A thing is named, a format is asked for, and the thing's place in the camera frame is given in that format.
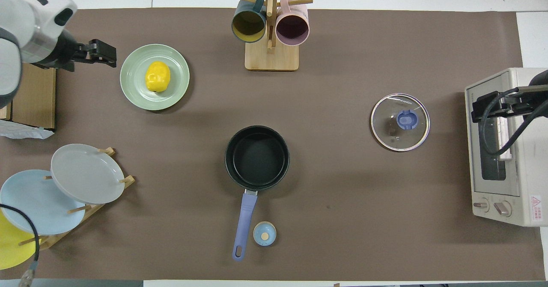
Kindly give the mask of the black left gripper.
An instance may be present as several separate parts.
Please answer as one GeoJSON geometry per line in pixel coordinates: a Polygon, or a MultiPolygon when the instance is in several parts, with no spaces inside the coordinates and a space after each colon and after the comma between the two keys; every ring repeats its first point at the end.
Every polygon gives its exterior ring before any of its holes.
{"type": "Polygon", "coordinates": [[[74,62],[84,64],[106,64],[111,68],[117,67],[116,48],[99,39],[92,39],[87,45],[77,42],[71,45],[69,54],[69,72],[75,71],[74,62]]]}

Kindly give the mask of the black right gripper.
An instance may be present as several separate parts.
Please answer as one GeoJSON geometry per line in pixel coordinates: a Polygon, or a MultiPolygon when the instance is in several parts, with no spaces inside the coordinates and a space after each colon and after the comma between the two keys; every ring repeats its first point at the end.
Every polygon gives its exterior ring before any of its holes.
{"type": "Polygon", "coordinates": [[[471,121],[479,123],[483,119],[483,115],[488,110],[487,118],[510,118],[526,116],[533,112],[536,108],[536,100],[532,94],[519,92],[498,92],[493,91],[486,95],[480,96],[472,103],[471,121]],[[491,109],[488,110],[491,102],[494,102],[491,109]]]}

